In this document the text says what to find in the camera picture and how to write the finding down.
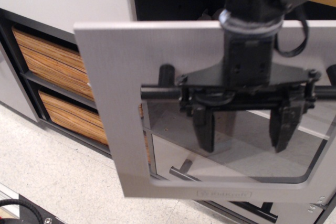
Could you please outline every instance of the screw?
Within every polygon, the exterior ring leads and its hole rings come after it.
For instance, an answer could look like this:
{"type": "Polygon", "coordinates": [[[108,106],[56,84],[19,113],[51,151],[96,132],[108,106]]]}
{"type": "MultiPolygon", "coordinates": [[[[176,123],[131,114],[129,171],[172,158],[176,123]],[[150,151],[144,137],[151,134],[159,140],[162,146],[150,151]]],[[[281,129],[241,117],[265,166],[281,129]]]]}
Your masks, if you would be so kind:
{"type": "Polygon", "coordinates": [[[317,75],[317,70],[312,69],[309,71],[309,77],[314,78],[317,75]]]}
{"type": "Polygon", "coordinates": [[[44,224],[52,224],[52,219],[51,218],[47,218],[44,220],[44,224]]]}
{"type": "Polygon", "coordinates": [[[289,12],[290,10],[292,10],[293,4],[284,4],[284,8],[285,8],[286,11],[289,12]]]}
{"type": "Polygon", "coordinates": [[[177,78],[178,84],[183,84],[188,80],[188,76],[186,74],[183,74],[177,78]]]}

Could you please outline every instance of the speckled floor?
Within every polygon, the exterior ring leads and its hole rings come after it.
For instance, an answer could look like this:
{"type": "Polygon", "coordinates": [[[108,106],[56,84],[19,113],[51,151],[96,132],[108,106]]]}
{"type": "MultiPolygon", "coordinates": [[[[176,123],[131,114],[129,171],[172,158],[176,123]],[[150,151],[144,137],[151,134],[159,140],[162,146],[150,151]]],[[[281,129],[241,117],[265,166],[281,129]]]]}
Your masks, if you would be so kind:
{"type": "Polygon", "coordinates": [[[111,159],[2,105],[0,167],[2,184],[68,224],[236,223],[191,200],[124,198],[111,159]]]}

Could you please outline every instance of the wooden drawer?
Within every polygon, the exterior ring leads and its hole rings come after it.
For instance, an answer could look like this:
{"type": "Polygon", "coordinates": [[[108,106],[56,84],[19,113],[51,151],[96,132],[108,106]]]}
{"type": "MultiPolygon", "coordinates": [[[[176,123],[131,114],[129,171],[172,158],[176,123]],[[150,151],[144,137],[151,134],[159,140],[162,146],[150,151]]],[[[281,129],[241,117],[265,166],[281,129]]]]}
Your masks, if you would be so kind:
{"type": "Polygon", "coordinates": [[[28,68],[40,78],[94,101],[79,52],[13,27],[28,68]]]}
{"type": "Polygon", "coordinates": [[[97,113],[40,90],[39,95],[54,123],[108,145],[103,124],[97,113]]]}

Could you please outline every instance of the black cable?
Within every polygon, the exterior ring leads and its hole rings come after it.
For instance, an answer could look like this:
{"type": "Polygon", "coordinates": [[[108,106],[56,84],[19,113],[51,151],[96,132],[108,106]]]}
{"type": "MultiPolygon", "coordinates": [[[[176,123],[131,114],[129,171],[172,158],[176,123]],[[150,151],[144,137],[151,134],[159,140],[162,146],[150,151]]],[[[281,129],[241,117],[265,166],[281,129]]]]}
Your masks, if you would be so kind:
{"type": "Polygon", "coordinates": [[[307,23],[307,19],[306,19],[306,15],[304,13],[304,9],[302,7],[302,5],[298,6],[295,8],[295,13],[298,17],[298,20],[302,23],[302,27],[303,27],[303,33],[305,36],[304,41],[301,43],[300,46],[298,46],[296,49],[289,51],[289,52],[285,52],[285,51],[281,51],[279,48],[279,41],[278,41],[278,35],[275,36],[275,45],[274,48],[279,52],[280,55],[282,55],[283,57],[286,58],[291,58],[294,57],[296,55],[299,55],[300,53],[302,53],[302,51],[305,49],[307,43],[308,43],[308,38],[309,38],[309,27],[308,27],[308,23],[307,23]]]}
{"type": "Polygon", "coordinates": [[[4,200],[0,200],[0,207],[3,206],[8,206],[8,205],[20,205],[23,206],[25,208],[28,208],[37,218],[38,223],[39,224],[43,224],[43,217],[40,214],[40,212],[36,209],[36,207],[34,207],[32,204],[24,201],[24,200],[20,200],[20,199],[4,199],[4,200]]]}

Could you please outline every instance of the gray metal panel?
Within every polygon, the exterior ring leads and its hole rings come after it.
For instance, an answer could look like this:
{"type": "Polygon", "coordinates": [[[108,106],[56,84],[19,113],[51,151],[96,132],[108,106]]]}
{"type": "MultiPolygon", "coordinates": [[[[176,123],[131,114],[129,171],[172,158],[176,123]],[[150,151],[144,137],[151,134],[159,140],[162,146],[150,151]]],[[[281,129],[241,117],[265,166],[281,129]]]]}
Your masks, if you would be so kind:
{"type": "Polygon", "coordinates": [[[0,101],[38,122],[38,116],[0,44],[0,101]]]}
{"type": "MultiPolygon", "coordinates": [[[[285,26],[281,42],[300,43],[298,23],[287,22],[285,26]]],[[[310,22],[310,26],[311,40],[305,53],[287,63],[304,67],[310,64],[324,70],[327,60],[334,59],[336,22],[310,22]]],[[[182,74],[219,62],[224,52],[219,22],[82,23],[77,24],[75,34],[126,196],[302,203],[316,203],[321,196],[325,197],[321,203],[325,203],[333,196],[336,174],[330,164],[336,163],[335,131],[328,134],[323,159],[301,184],[170,182],[150,178],[138,115],[140,86],[157,83],[159,67],[164,63],[174,65],[176,74],[182,74]]]]}

